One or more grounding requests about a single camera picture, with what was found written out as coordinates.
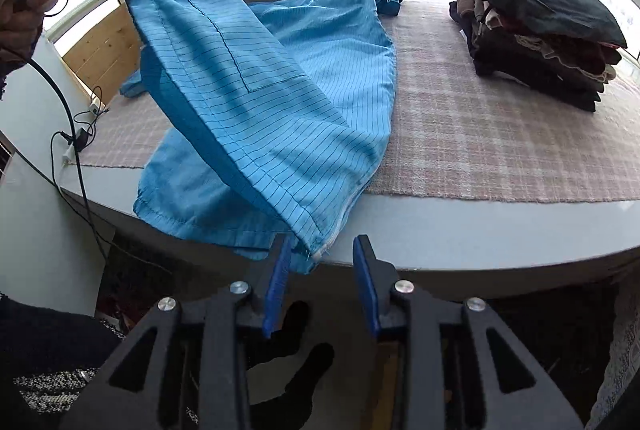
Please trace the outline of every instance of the hand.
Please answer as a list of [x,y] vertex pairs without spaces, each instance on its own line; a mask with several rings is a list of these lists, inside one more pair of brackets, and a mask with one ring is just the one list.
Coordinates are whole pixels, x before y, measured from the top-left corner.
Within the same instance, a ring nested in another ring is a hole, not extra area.
[[5,0],[0,7],[0,62],[24,61],[8,51],[16,51],[24,59],[31,58],[33,47],[42,32],[44,14],[56,5],[58,0],[27,0],[27,9],[14,11],[14,0]]

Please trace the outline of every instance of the blue gripper pad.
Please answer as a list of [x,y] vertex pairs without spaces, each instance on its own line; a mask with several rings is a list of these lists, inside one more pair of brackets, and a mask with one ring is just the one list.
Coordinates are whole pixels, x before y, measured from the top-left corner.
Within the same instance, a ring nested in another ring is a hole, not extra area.
[[264,320],[262,322],[262,334],[265,338],[270,338],[273,329],[278,323],[280,310],[282,309],[282,298],[284,289],[287,286],[289,276],[289,263],[291,260],[291,250],[293,249],[294,237],[287,235],[280,248],[280,254],[273,267],[273,274],[269,281],[267,293],[264,296]]
[[364,310],[367,325],[371,334],[378,337],[380,333],[380,319],[378,318],[378,295],[371,279],[369,264],[365,251],[358,237],[353,239],[353,270],[358,284],[358,296]]

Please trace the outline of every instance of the charger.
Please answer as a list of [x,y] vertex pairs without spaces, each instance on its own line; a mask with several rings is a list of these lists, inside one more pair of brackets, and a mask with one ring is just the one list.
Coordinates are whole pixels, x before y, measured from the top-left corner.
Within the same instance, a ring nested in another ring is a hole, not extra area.
[[[66,142],[69,144],[69,148],[66,149],[66,152],[62,156],[62,164],[66,166],[76,159],[76,153],[73,145],[74,140],[71,136],[64,134],[63,132],[61,132],[60,135],[64,137]],[[78,150],[78,152],[82,152],[82,150],[87,146],[87,143],[89,143],[89,133],[84,126],[82,126],[76,133],[76,150]]]

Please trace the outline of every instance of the seam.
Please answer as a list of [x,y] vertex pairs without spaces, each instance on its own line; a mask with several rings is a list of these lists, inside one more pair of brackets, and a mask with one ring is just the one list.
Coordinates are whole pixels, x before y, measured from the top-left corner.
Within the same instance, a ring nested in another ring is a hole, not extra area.
[[[167,31],[167,28],[166,28],[166,26],[165,26],[165,24],[164,24],[164,20],[162,19],[162,14],[158,12],[158,6],[156,5],[155,0],[151,0],[151,1],[152,1],[152,3],[154,4],[154,7],[155,7],[155,9],[156,9],[156,14],[157,14],[158,18],[160,19],[160,22],[162,23],[162,27],[164,28],[164,31],[166,32],[166,31]],[[174,52],[174,55],[175,55],[176,59],[178,60],[178,62],[179,62],[179,63],[180,63],[180,65],[182,66],[182,60],[180,59],[180,57],[179,57],[179,56],[177,55],[177,53],[175,52],[174,44],[173,44],[172,42],[170,42],[170,44],[169,44],[169,45],[171,46],[171,49],[172,49],[172,51]],[[198,118],[198,120],[200,121],[200,123],[201,123],[201,124],[202,124],[202,125],[203,125],[207,130],[208,130],[208,129],[209,129],[209,127],[208,127],[208,126],[207,126],[207,124],[204,122],[204,120],[200,117],[200,115],[199,115],[199,114],[197,114],[195,111],[194,111],[194,114],[196,115],[196,117]],[[257,189],[256,189],[256,188],[251,184],[251,182],[249,181],[248,177],[247,177],[247,176],[245,176],[245,175],[244,175],[244,173],[241,171],[241,169],[239,169],[239,168],[238,168],[238,164],[236,163],[236,160],[235,160],[234,158],[232,158],[232,157],[229,155],[229,153],[228,153],[227,149],[225,148],[225,146],[224,146],[224,145],[222,145],[222,143],[220,143],[219,141],[217,141],[217,143],[218,143],[218,145],[220,146],[220,148],[223,150],[223,152],[226,154],[226,156],[231,160],[231,162],[233,163],[233,165],[236,167],[237,172],[242,176],[242,178],[245,180],[246,184],[247,184],[248,186],[250,186],[251,188],[253,188],[253,189],[256,191],[256,193],[257,193],[258,195],[260,195],[260,197],[262,197],[262,198],[263,198],[263,200],[265,200],[267,203],[269,203],[269,201],[266,199],[266,197],[264,196],[264,194],[263,194],[262,192],[258,191],[258,190],[257,190]],[[249,155],[244,151],[244,149],[243,149],[240,145],[238,145],[238,143],[237,143],[237,142],[233,141],[233,146],[234,146],[237,150],[239,150],[242,154],[244,154],[244,156],[246,156],[246,157],[247,157],[247,158],[249,158],[252,162],[254,162],[254,163],[255,163],[254,158],[250,157],[250,156],[249,156]],[[276,181],[276,180],[275,180],[275,179],[274,179],[270,174],[267,174],[267,172],[265,172],[264,170],[262,170],[262,173],[263,173],[264,175],[266,175],[266,176],[267,176],[267,177],[268,177],[272,182],[276,183],[276,186],[277,186],[279,189],[281,189],[281,190],[284,192],[284,194],[285,194],[286,196],[290,197],[290,198],[291,198],[291,200],[295,203],[295,205],[296,205],[297,207],[299,207],[300,209],[302,209],[302,210],[303,210],[303,211],[308,215],[309,219],[311,219],[311,222],[313,223],[313,225],[314,225],[314,227],[315,227],[315,229],[316,229],[316,232],[318,232],[318,233],[322,236],[322,230],[320,230],[320,228],[318,227],[318,224],[316,223],[316,220],[314,219],[313,215],[311,215],[311,213],[309,213],[309,211],[307,211],[307,209],[306,209],[304,206],[302,206],[302,205],[301,205],[301,204],[296,200],[296,198],[295,198],[295,197],[294,197],[294,196],[293,196],[293,195],[292,195],[292,194],[291,194],[291,193],[290,193],[286,188],[284,188],[284,187],[283,187],[279,182],[277,182],[277,181]],[[295,234],[296,236],[298,236],[298,233],[296,233],[296,232],[295,232],[295,230],[293,229],[293,227],[292,227],[292,226],[291,226],[287,221],[285,221],[285,220],[283,219],[283,222],[284,222],[287,226],[289,226],[289,227],[290,227],[291,231],[292,231],[292,232],[294,232],[294,234]]]
[[168,217],[165,214],[158,212],[153,206],[151,206],[151,204],[149,204],[148,201],[140,197],[138,197],[138,201],[155,216],[160,217],[161,219],[165,220],[169,224],[180,224],[181,226],[193,226],[194,228],[198,228],[199,230],[206,230],[211,232],[229,232],[229,233],[281,233],[282,232],[282,230],[260,230],[260,231],[253,230],[252,231],[252,230],[240,230],[239,228],[225,228],[224,230],[220,230],[220,229],[212,230],[211,226],[203,226],[197,222],[189,222],[188,220],[176,219],[175,217]]
[[229,56],[231,56],[231,59],[234,61],[234,65],[236,66],[236,70],[238,71],[238,74],[240,75],[240,79],[242,80],[242,83],[244,84],[244,88],[247,90],[247,92],[251,92],[249,90],[248,85],[246,84],[246,81],[244,80],[244,76],[242,76],[242,71],[240,70],[240,67],[238,66],[238,62],[236,61],[236,57],[234,56],[234,54],[231,52],[231,49],[229,48],[229,46],[226,44],[226,39],[225,37],[222,35],[222,31],[220,31],[220,29],[218,28],[217,24],[215,22],[213,22],[212,19],[210,19],[206,13],[203,12],[203,10],[201,10],[198,6],[196,6],[192,0],[187,0],[187,2],[189,4],[191,4],[191,7],[193,7],[193,9],[197,9],[200,14],[205,17],[207,20],[209,20],[209,22],[211,22],[211,25],[213,27],[216,28],[216,31],[218,32],[218,34],[220,35],[220,38],[222,39],[222,43],[225,45],[227,52],[229,53]]

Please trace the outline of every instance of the blue striped fabric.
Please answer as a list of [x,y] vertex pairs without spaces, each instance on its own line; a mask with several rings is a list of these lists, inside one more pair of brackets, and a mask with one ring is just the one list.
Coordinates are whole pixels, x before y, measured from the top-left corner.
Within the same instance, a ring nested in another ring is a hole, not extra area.
[[[218,179],[207,186],[228,187],[238,210],[257,210],[280,230],[284,223],[320,257],[390,133],[396,58],[376,0],[127,4],[146,44],[143,83],[182,134],[170,132],[143,172],[136,213],[172,235],[221,243],[206,233],[216,223],[187,200],[214,196],[198,189],[203,167],[182,164],[190,143]],[[215,211],[216,200],[205,209]],[[222,243],[265,249],[239,233]]]

